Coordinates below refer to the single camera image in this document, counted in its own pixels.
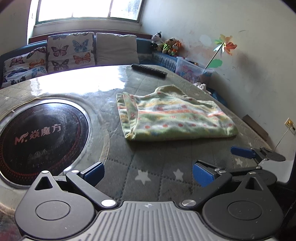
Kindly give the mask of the low butterfly pillow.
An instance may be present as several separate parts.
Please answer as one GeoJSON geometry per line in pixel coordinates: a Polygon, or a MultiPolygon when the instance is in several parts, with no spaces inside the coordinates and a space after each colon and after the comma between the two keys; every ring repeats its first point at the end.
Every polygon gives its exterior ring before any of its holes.
{"type": "Polygon", "coordinates": [[[1,89],[47,74],[46,47],[39,47],[4,61],[1,89]]]}

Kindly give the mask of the colourful paper pinwheel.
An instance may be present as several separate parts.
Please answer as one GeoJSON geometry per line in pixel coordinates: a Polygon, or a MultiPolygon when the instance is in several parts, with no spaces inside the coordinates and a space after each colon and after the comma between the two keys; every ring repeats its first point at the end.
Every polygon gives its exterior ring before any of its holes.
{"type": "Polygon", "coordinates": [[[214,54],[205,66],[205,69],[221,67],[223,64],[223,54],[228,54],[229,56],[232,56],[231,51],[237,48],[237,45],[232,42],[232,38],[232,36],[225,36],[223,34],[220,34],[219,38],[214,41],[216,44],[216,48],[213,50],[214,54]]]}

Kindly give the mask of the cow plush toy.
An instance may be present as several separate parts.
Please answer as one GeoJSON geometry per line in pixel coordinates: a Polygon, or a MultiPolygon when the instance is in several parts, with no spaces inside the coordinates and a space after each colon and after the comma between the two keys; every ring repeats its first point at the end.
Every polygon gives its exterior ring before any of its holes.
{"type": "Polygon", "coordinates": [[[162,32],[157,32],[152,36],[151,49],[161,52],[164,42],[162,41],[162,32]]]}

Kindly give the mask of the blue sofa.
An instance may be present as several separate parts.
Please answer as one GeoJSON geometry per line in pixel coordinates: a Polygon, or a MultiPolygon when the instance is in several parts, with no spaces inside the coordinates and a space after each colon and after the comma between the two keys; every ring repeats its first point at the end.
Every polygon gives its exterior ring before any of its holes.
{"type": "MultiPolygon", "coordinates": [[[[144,38],[137,38],[137,53],[139,63],[141,65],[158,65],[167,68],[168,70],[175,72],[177,66],[177,58],[169,55],[164,55],[161,52],[152,51],[150,48],[150,40],[144,38]]],[[[26,46],[17,48],[10,52],[4,53],[1,55],[1,89],[10,86],[4,76],[6,75],[6,71],[8,70],[8,64],[4,64],[4,62],[8,59],[14,58],[16,56],[20,56],[23,54],[27,54],[34,49],[47,47],[47,41],[36,42],[32,44],[28,44],[26,46]]]]}

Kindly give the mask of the wall power socket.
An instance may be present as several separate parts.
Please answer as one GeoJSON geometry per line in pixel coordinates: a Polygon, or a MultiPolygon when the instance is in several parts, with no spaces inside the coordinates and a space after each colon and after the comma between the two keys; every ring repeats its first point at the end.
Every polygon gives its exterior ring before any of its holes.
{"type": "Polygon", "coordinates": [[[295,135],[295,132],[296,132],[295,124],[290,118],[288,118],[285,121],[285,126],[288,128],[289,131],[291,131],[295,135]]]}

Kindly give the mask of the window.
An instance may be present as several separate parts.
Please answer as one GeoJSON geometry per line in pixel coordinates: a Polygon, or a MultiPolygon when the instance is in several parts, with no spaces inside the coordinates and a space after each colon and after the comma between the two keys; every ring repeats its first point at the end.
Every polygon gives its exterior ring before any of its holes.
{"type": "Polygon", "coordinates": [[[48,0],[39,1],[37,24],[80,20],[110,19],[138,22],[142,13],[142,0],[48,0]]]}

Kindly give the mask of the plain beige cushion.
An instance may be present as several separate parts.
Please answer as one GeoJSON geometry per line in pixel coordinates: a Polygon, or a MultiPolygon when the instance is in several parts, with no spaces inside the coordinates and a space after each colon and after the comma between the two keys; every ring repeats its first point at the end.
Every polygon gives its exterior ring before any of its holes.
{"type": "Polygon", "coordinates": [[[137,37],[112,33],[96,33],[98,66],[139,64],[137,37]]]}

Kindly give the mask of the clear plastic toy bin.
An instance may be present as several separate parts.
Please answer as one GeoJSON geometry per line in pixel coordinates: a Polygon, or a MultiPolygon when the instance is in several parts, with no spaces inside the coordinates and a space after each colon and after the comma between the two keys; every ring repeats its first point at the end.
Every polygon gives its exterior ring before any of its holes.
{"type": "Polygon", "coordinates": [[[214,70],[204,69],[182,57],[177,57],[175,73],[185,80],[188,80],[192,84],[197,82],[208,84],[214,73],[214,70]]]}

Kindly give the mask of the round induction cooktop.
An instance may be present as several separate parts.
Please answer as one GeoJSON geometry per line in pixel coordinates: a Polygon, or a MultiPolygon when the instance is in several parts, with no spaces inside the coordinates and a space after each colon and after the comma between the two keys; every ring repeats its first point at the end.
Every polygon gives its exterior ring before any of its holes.
{"type": "Polygon", "coordinates": [[[72,101],[37,100],[13,109],[1,120],[1,180],[30,186],[43,170],[68,170],[86,146],[90,120],[72,101]]]}

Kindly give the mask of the upright butterfly cushion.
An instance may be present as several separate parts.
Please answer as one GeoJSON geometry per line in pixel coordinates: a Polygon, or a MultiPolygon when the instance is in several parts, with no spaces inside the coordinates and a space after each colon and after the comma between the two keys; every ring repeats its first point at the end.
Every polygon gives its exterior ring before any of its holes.
{"type": "Polygon", "coordinates": [[[94,67],[94,33],[49,36],[47,51],[48,73],[94,67]]]}

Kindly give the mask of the green vest plush toy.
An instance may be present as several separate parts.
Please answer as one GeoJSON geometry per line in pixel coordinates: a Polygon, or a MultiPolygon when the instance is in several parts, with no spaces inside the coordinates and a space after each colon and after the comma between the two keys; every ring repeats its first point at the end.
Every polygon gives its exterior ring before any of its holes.
{"type": "Polygon", "coordinates": [[[170,54],[173,49],[173,45],[175,45],[177,40],[175,38],[167,39],[163,44],[162,53],[163,54],[170,54]]]}

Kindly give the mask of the orange plush toy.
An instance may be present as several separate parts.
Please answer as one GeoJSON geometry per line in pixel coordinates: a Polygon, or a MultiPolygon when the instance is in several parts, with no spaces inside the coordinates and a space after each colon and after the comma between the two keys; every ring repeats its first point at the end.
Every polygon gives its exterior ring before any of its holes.
{"type": "Polygon", "coordinates": [[[172,48],[172,51],[171,51],[171,56],[177,56],[177,53],[178,51],[181,49],[182,47],[182,43],[180,41],[177,41],[174,45],[173,45],[173,48],[172,48]]]}

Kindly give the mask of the green patterned child garment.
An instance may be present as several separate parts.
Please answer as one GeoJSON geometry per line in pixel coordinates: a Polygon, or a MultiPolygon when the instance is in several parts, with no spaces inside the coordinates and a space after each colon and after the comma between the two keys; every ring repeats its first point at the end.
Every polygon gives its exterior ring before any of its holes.
{"type": "Polygon", "coordinates": [[[171,141],[228,138],[238,129],[213,101],[187,96],[175,85],[158,87],[139,96],[116,96],[122,132],[129,141],[171,141]]]}

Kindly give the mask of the black remote control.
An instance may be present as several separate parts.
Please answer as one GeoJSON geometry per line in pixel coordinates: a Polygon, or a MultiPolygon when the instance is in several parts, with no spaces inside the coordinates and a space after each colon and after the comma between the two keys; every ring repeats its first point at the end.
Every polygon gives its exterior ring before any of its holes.
{"type": "Polygon", "coordinates": [[[132,64],[131,68],[135,71],[139,71],[145,74],[149,74],[155,77],[159,77],[161,79],[165,79],[167,77],[167,73],[152,67],[144,66],[144,65],[139,65],[139,64],[132,64]]]}

